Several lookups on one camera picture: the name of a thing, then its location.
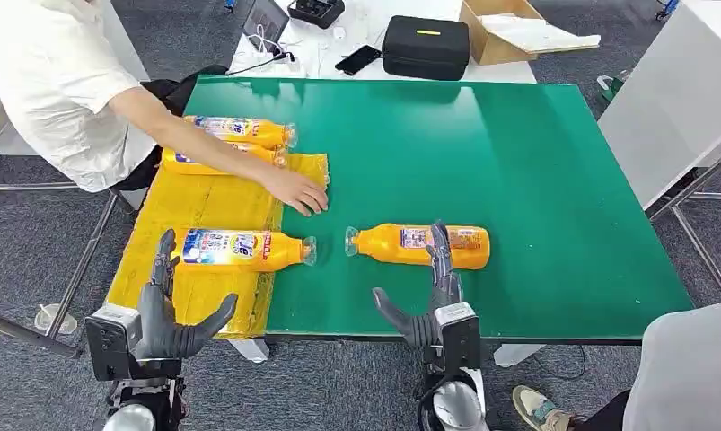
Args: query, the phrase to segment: white shirt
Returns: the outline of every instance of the white shirt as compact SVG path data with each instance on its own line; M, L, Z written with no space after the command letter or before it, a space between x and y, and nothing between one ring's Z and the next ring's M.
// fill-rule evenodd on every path
M82 189L124 180L154 148L126 145L107 105L140 83L103 36L98 0L0 0L0 99L25 141Z
M721 303L648 326L622 425L624 431L721 430Z

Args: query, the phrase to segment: bottle cap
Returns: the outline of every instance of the bottle cap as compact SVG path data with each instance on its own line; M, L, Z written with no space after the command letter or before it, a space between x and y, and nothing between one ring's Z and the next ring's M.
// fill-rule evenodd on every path
M357 254L357 236L360 232L352 226L348 226L344 232L344 252L348 256Z
M296 124L289 123L284 126L284 144L289 148L296 146L297 135L296 135Z
M279 168L286 167L286 150L281 148L280 150L275 151L275 153L273 154L273 164Z
M314 236L302 240L302 263L311 267L318 260L318 241Z

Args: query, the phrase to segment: orange bottle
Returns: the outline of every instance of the orange bottle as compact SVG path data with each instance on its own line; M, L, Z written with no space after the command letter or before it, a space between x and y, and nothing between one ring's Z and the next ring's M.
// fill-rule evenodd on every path
M481 269L489 259L489 236L481 227L447 226L453 267ZM367 231L348 227L345 252L366 254L381 262L429 265L427 245L433 245L430 226L379 224Z
M254 155L265 162L272 163L276 166L286 166L286 154L283 150L266 150L261 146L246 143L229 143L244 153ZM175 153L169 148L162 150L162 164L170 171L183 173L186 175L228 175L217 169L210 168L201 163L196 163L183 154Z
M291 123L281 125L267 119L233 119L202 115L187 115L183 119L226 142L248 142L268 150L296 146L296 126Z
M290 238L281 232L222 229L176 229L182 247L181 270L274 272L289 265L312 266L317 259L315 237Z

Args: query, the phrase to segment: gray carpet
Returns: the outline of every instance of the gray carpet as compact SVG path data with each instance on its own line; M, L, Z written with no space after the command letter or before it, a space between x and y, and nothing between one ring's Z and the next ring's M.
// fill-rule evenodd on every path
M562 28L603 35L597 50L545 56L532 64L541 82L574 83L593 111L594 78L632 67L659 29L649 20L658 4L638 0L534 2ZM127 32L152 77L179 78L209 63L230 61L250 3L228 14L222 0L114 0ZM0 181L60 179L41 159L0 157ZM721 190L721 178L712 189ZM101 211L106 196L80 191L0 193L0 313L31 325L38 303L57 302ZM687 204L721 266L721 203ZM132 227L116 210L93 264L75 297L79 320L99 307ZM676 221L655 227L696 304L720 301L709 273ZM83 344L82 333L61 339ZM511 406L510 391L529 384L563 409L591 415L637 372L637 347L584 347L586 372L573 382L582 349L546 347L534 358L503 369L491 364L496 346L485 345L484 375L489 423L527 430ZM420 352L400 343L288 341L271 346L261 365L243 360L216 341L185 364L194 430L413 430ZM84 430L103 418L102 384L92 378L87 352L63 360L0 336L0 430Z

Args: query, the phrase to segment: person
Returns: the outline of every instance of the person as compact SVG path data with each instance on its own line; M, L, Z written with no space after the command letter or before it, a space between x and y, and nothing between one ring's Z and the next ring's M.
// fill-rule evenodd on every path
M177 117L197 76L225 67L141 85L104 36L100 1L0 1L0 100L32 149L91 192L147 187L166 147L254 180L305 216L328 209L322 186ZM128 125L151 139L127 140Z
M585 421L526 386L514 388L513 401L537 431L721 429L721 303L648 325L632 389Z

